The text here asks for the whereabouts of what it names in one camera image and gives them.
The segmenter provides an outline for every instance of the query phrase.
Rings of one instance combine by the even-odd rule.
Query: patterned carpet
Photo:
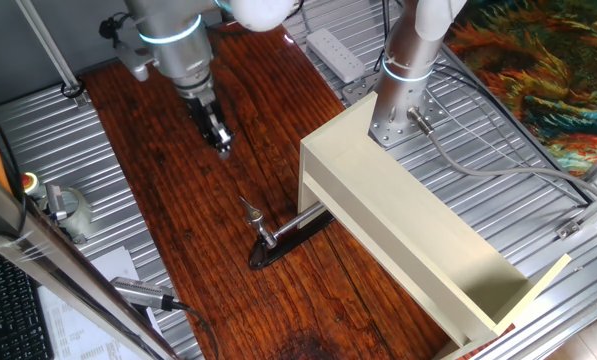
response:
[[[446,43],[572,174],[597,161],[597,0],[470,0]]]

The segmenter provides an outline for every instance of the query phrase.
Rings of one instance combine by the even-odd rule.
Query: clamp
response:
[[[242,196],[240,200],[247,211],[247,223],[258,233],[258,238],[249,253],[249,268],[252,270],[261,270],[281,259],[334,220],[333,215],[324,210],[325,206],[322,203],[316,203],[275,232],[270,232],[265,225],[262,211],[251,206]],[[313,220],[298,228],[300,223],[315,215],[317,216]]]
[[[573,219],[567,221],[560,228],[556,230],[558,237],[561,240],[565,240],[568,237],[577,234],[585,226],[596,222],[597,220],[597,199],[587,206],[587,208],[581,211]]]

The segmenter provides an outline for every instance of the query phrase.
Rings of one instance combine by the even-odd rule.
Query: wooden tabletop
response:
[[[211,39],[236,134],[225,161],[155,69],[144,83],[119,63],[84,79],[181,301],[207,318],[222,359],[430,359],[447,336],[336,222],[249,270],[256,234],[238,197],[272,229],[293,218],[300,140],[344,107],[284,29],[232,25]]]

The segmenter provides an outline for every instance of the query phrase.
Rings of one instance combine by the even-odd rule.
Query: robotic arm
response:
[[[293,0],[125,0],[125,3],[147,53],[136,53],[116,36],[117,56],[139,81],[147,80],[149,63],[170,78],[185,99],[202,136],[216,148],[220,158],[227,158],[233,135],[224,124],[213,91],[209,69],[213,54],[202,13],[228,9],[245,28],[268,31],[287,17]]]
[[[407,113],[424,114],[424,90],[442,40],[466,0],[404,0],[403,13],[389,33],[376,84],[378,100],[373,122],[377,128],[409,122]],[[378,136],[372,134],[378,143]]]

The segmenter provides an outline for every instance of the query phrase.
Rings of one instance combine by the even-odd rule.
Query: gray cable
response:
[[[597,189],[591,186],[591,184],[587,183],[584,180],[581,180],[573,175],[564,173],[559,170],[547,169],[547,168],[539,168],[539,167],[518,167],[512,169],[502,169],[502,170],[474,170],[466,168],[456,161],[454,161],[449,154],[445,151],[445,149],[440,145],[438,138],[436,138],[436,133],[429,134],[429,138],[431,142],[434,143],[436,149],[438,149],[438,153],[445,158],[445,160],[451,165],[454,169],[460,171],[461,173],[467,175],[474,175],[474,176],[501,176],[501,175],[511,175],[511,174],[518,174],[518,173],[532,173],[532,174],[545,174],[550,175],[553,177],[561,178],[564,180],[569,180],[572,183],[580,186],[581,188],[588,190],[595,196],[597,196]]]

